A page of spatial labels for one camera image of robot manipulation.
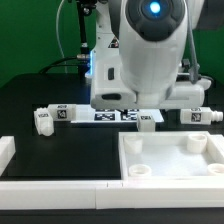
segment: sticker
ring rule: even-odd
[[[95,121],[115,121],[115,114],[113,113],[98,113],[95,114]]]
[[[67,110],[58,110],[58,119],[66,119],[67,118]]]
[[[134,114],[134,113],[121,114],[121,120],[122,121],[136,121],[137,114]]]
[[[97,109],[96,112],[114,112],[112,109]]]
[[[48,114],[38,114],[39,117],[49,117]]]
[[[150,116],[141,116],[141,120],[151,120]]]
[[[67,105],[58,105],[58,108],[59,109],[65,109],[65,108],[67,108],[68,106]]]
[[[114,37],[108,48],[119,48],[119,40]]]
[[[201,122],[201,113],[192,113],[191,121],[192,122]]]
[[[201,112],[201,109],[200,108],[194,108],[194,109],[191,109],[191,111],[194,111],[194,112]]]

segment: black cable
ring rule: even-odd
[[[76,56],[70,56],[70,57],[66,57],[66,58],[62,58],[60,60],[57,60],[57,61],[51,63],[50,65],[56,65],[56,64],[60,64],[60,63],[65,62],[65,61],[71,61],[71,60],[75,60],[75,59],[77,59]]]
[[[41,69],[39,71],[39,74],[46,74],[51,68],[55,68],[55,67],[65,67],[65,66],[68,66],[68,67],[79,67],[79,66],[86,66],[86,64],[71,64],[71,65],[58,65],[58,64],[55,64],[55,65],[49,65],[43,69]]]
[[[60,63],[62,63],[62,62],[65,62],[65,61],[71,61],[71,60],[75,60],[75,59],[77,59],[76,56],[71,56],[71,57],[66,57],[66,58],[59,59],[59,60],[57,60],[57,61],[51,63],[50,65],[48,65],[48,66],[42,68],[38,73],[42,73],[42,71],[44,71],[45,69],[50,68],[52,65],[57,65],[57,64],[60,64]]]

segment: blue light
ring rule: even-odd
[[[161,10],[160,4],[158,2],[152,2],[150,4],[150,9],[151,9],[152,13],[155,13],[155,14],[159,13]]]

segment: cable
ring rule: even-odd
[[[60,5],[58,7],[57,17],[56,17],[56,36],[57,36],[58,47],[59,47],[62,58],[64,58],[65,55],[64,55],[64,51],[63,51],[63,48],[61,45],[61,40],[60,40],[60,35],[59,35],[59,21],[60,21],[61,10],[62,10],[62,7],[63,7],[65,1],[66,0],[61,1]],[[67,67],[65,67],[65,73],[66,74],[68,73]]]
[[[75,59],[77,59],[76,56],[66,57],[66,58],[62,58],[60,60],[57,60],[57,61],[51,63],[50,65],[57,65],[57,64],[60,64],[62,62],[71,61],[71,60],[75,60]]]
[[[65,67],[65,66],[67,66],[67,67],[75,67],[75,66],[86,66],[86,64],[71,64],[71,65],[49,65],[49,66],[47,66],[47,67],[45,67],[45,68],[43,68],[43,69],[41,69],[40,71],[39,71],[39,74],[46,74],[51,68],[55,68],[55,67]]]
[[[187,9],[188,9],[188,26],[187,26],[187,35],[190,45],[190,53],[191,53],[191,62],[192,62],[192,68],[189,69],[190,73],[190,81],[195,84],[198,81],[199,75],[198,75],[198,62],[197,62],[197,56],[196,56],[196,50],[194,45],[194,37],[192,32],[192,24],[191,24],[191,12],[189,7],[189,0],[186,1]]]

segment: white cylinder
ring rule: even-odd
[[[149,166],[145,164],[136,164],[129,167],[129,176],[138,178],[148,178],[151,177],[152,170]]]
[[[203,134],[190,134],[187,139],[187,150],[192,153],[203,153],[207,146],[207,136]]]
[[[141,136],[125,136],[125,152],[130,154],[139,154],[142,152],[143,139]]]
[[[223,176],[224,177],[224,165],[219,163],[213,163],[208,165],[208,176]]]

